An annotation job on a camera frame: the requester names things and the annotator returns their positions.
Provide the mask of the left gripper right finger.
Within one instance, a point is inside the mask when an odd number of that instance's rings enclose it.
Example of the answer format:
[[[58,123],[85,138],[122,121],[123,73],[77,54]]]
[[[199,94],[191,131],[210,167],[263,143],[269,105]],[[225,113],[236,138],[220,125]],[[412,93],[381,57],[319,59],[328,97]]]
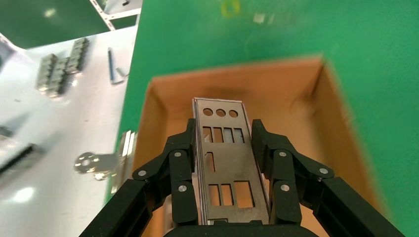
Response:
[[[269,180],[271,224],[300,226],[305,206],[331,237],[400,237],[402,233],[328,166],[301,153],[290,140],[251,125],[251,147]]]

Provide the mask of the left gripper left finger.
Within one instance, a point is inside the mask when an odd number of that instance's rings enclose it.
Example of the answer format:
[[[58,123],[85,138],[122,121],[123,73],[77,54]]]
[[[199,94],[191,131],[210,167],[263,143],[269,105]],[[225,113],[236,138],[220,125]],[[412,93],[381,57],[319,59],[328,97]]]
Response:
[[[198,224],[192,184],[195,145],[196,120],[190,118],[184,132],[167,138],[160,155],[133,172],[81,236],[139,237],[167,196],[180,202],[182,214],[175,218],[177,225]]]

